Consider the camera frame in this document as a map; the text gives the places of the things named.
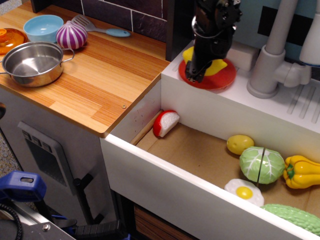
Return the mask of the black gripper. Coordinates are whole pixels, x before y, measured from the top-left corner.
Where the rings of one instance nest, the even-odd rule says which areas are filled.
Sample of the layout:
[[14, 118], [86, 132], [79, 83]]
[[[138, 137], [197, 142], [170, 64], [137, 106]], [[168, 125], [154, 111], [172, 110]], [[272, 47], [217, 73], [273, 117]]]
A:
[[185, 67], [186, 79], [192, 83], [201, 83], [208, 63], [224, 59], [231, 48], [232, 40], [233, 34], [230, 32], [221, 32], [215, 37], [197, 35], [194, 40], [192, 60], [189, 60]]

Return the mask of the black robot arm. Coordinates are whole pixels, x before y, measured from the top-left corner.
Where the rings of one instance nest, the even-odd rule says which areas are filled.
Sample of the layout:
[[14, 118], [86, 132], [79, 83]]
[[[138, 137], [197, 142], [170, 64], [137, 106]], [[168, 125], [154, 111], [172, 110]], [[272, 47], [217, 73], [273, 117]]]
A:
[[186, 64], [185, 76], [201, 83], [214, 60], [226, 58], [232, 46], [235, 23], [242, 12], [240, 0], [197, 0], [191, 27], [194, 34], [192, 58]]

